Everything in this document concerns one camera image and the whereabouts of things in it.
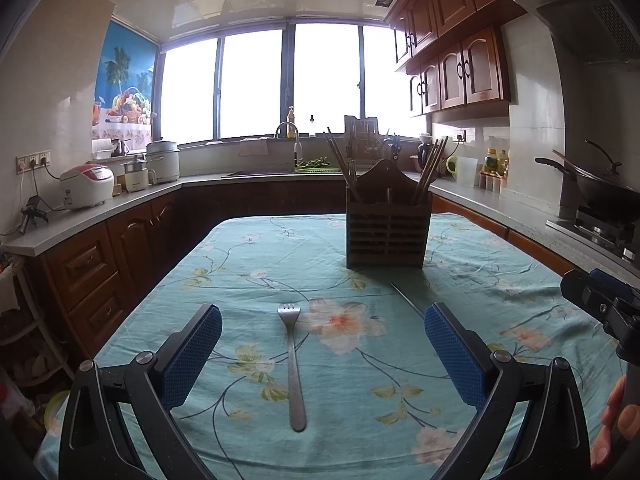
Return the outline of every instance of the human hand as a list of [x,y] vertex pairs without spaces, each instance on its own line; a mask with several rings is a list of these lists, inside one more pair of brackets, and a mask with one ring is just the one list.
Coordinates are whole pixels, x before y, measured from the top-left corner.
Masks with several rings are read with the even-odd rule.
[[616,419],[618,430],[627,440],[632,440],[640,431],[640,406],[630,404],[620,412],[625,385],[626,375],[623,375],[609,394],[607,406],[600,417],[602,427],[591,448],[591,467],[602,465],[607,461],[611,452],[611,430]]

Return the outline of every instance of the gray countertop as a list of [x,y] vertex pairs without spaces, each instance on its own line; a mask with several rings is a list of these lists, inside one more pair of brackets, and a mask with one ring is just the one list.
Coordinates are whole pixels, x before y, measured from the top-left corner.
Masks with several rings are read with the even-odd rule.
[[[407,172],[406,174],[414,180],[417,180],[419,176],[418,173]],[[342,179],[340,174],[327,173],[293,173],[231,178],[223,178],[223,176],[224,174],[217,173],[187,176],[181,178],[178,182],[160,184],[136,193],[123,193],[96,207],[77,211],[54,212],[49,216],[49,224],[39,221],[37,228],[31,228],[24,236],[9,238],[2,244],[2,248],[13,254],[38,256],[54,245],[98,222],[181,187],[212,186],[247,181],[274,182],[282,180]],[[631,273],[614,260],[548,227],[546,221],[554,219],[552,215],[497,193],[479,188],[458,186],[452,180],[438,179],[431,185],[430,190],[434,194],[468,207],[535,240],[584,270],[588,271],[597,267],[632,286],[640,287],[640,270],[635,274]]]

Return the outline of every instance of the stove knob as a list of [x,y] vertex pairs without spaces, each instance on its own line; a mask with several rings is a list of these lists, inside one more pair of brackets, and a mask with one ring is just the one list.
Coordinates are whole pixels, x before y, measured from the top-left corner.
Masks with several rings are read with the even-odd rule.
[[631,249],[625,247],[622,251],[622,257],[625,260],[632,262],[633,260],[636,259],[636,253],[633,252]]

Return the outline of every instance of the black wok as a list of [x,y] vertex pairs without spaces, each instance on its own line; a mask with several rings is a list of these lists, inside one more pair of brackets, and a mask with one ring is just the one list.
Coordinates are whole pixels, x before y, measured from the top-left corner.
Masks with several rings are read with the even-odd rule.
[[640,218],[640,193],[630,187],[600,179],[580,168],[566,168],[550,158],[537,157],[535,160],[575,180],[587,205],[609,220],[628,223]]

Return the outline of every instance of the wall socket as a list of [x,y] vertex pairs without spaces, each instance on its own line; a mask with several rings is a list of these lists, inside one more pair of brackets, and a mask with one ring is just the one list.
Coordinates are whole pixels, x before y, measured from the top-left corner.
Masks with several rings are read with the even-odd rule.
[[44,168],[40,165],[40,161],[45,158],[46,165],[51,165],[51,150],[42,150],[40,152],[31,153],[30,155],[22,155],[15,157],[15,173],[21,174],[22,171],[31,171],[31,161],[35,163],[35,168]]

